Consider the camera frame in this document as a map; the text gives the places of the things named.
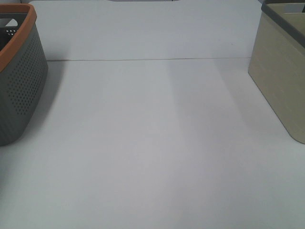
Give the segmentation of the beige basket grey rim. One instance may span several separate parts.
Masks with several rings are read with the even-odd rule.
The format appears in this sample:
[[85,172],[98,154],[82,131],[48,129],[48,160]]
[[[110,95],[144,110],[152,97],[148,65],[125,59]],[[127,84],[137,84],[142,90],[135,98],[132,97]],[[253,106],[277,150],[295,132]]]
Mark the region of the beige basket grey rim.
[[248,73],[288,132],[305,142],[305,2],[265,0]]

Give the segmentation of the grey perforated basket orange rim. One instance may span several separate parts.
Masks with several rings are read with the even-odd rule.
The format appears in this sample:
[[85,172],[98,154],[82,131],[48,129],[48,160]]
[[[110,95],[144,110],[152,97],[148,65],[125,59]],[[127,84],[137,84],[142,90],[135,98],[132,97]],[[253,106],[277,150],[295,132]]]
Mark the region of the grey perforated basket orange rim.
[[0,6],[1,19],[16,26],[0,29],[0,145],[18,140],[40,100],[48,65],[30,4]]

